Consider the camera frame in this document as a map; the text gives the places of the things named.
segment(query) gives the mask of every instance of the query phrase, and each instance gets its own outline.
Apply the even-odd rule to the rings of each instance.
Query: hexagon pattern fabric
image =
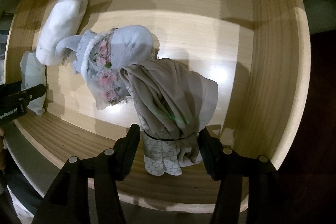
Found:
[[[169,59],[145,60],[120,70],[143,129],[146,170],[181,175],[201,161],[197,135],[211,120],[217,83]]]

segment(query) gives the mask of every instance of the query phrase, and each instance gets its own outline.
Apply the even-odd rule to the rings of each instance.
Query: beige cloth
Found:
[[[156,176],[181,175],[180,167],[199,163],[197,135],[215,112],[217,83],[169,58],[123,67],[120,77],[147,133],[146,170]]]

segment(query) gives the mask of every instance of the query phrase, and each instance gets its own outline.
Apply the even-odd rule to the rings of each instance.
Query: rolled white sock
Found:
[[[45,22],[36,47],[41,64],[58,65],[63,57],[55,55],[57,44],[75,35],[86,11],[88,0],[58,0]]]

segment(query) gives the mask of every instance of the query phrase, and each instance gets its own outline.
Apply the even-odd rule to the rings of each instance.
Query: black elastic band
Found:
[[[148,137],[150,137],[150,138],[152,138],[152,139],[154,139],[154,140],[157,140],[157,141],[165,141],[165,142],[172,142],[172,141],[178,141],[178,140],[183,140],[183,139],[186,139],[186,138],[188,138],[188,137],[190,137],[190,136],[188,136],[188,137],[185,137],[185,138],[179,138],[179,139],[157,139],[157,138],[154,138],[153,136],[151,136],[151,135],[149,135],[149,134],[147,134],[147,132],[144,130],[144,132],[145,132],[145,134],[148,136]]]

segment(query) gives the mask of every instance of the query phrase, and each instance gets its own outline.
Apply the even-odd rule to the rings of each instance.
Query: screw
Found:
[[[232,154],[232,149],[226,147],[226,148],[223,148],[223,152],[226,155],[230,155],[230,154]]]
[[[260,160],[261,162],[263,162],[263,163],[268,162],[268,158],[265,157],[265,156],[260,156],[260,157],[259,157],[259,160]]]
[[[69,159],[69,162],[70,162],[71,164],[75,163],[76,161],[77,161],[77,157],[75,157],[75,156],[70,157],[70,159]]]
[[[104,154],[105,154],[106,156],[110,156],[110,155],[112,155],[113,153],[114,153],[114,150],[113,150],[112,148],[106,149],[106,150],[104,151]]]

